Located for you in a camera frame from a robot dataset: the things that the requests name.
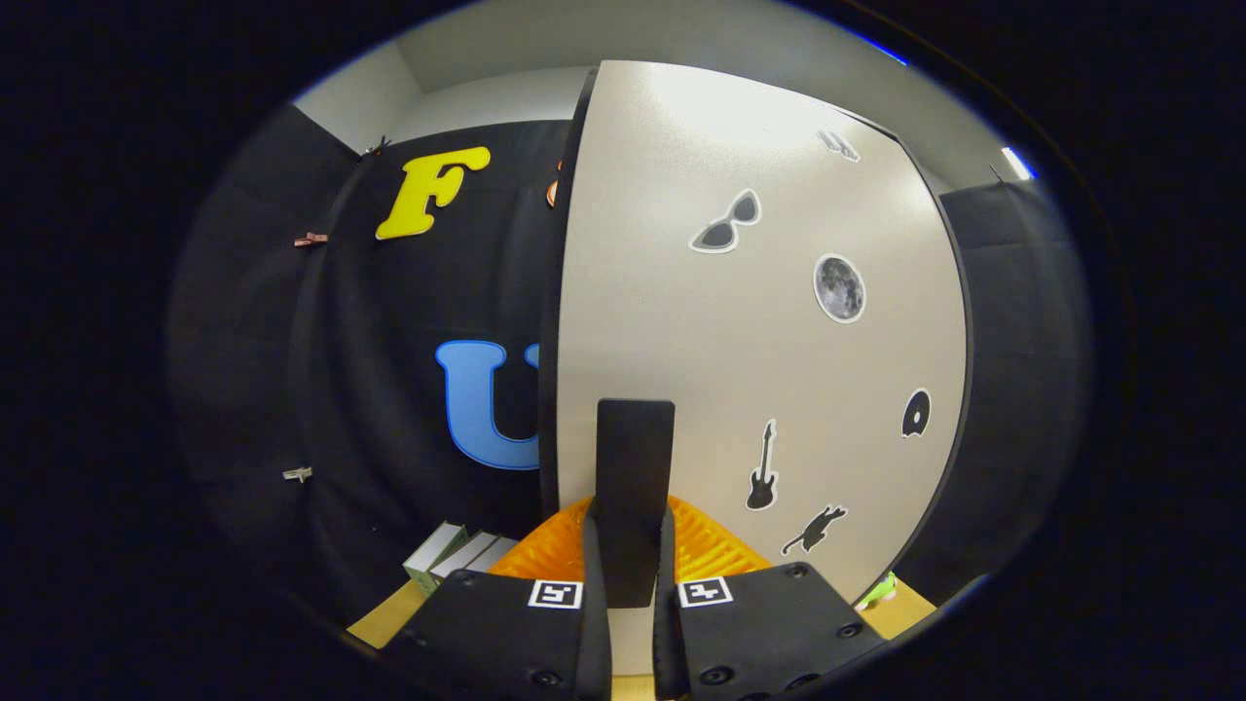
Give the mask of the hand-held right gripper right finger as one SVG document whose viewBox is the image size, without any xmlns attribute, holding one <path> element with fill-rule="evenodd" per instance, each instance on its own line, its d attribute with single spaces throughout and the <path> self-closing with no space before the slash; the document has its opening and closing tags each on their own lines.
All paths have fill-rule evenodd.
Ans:
<svg viewBox="0 0 1246 701">
<path fill-rule="evenodd" d="M 811 700 L 888 651 L 806 562 L 771 565 L 669 497 L 654 593 L 659 699 Z"/>
</svg>

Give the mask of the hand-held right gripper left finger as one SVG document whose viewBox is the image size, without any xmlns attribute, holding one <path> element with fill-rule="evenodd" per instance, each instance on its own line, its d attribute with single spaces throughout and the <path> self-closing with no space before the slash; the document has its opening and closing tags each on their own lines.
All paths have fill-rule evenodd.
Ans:
<svg viewBox="0 0 1246 701">
<path fill-rule="evenodd" d="M 552 515 L 517 547 L 579 545 L 579 574 L 521 578 L 459 569 L 385 647 L 426 700 L 606 700 L 611 634 L 596 499 Z"/>
</svg>

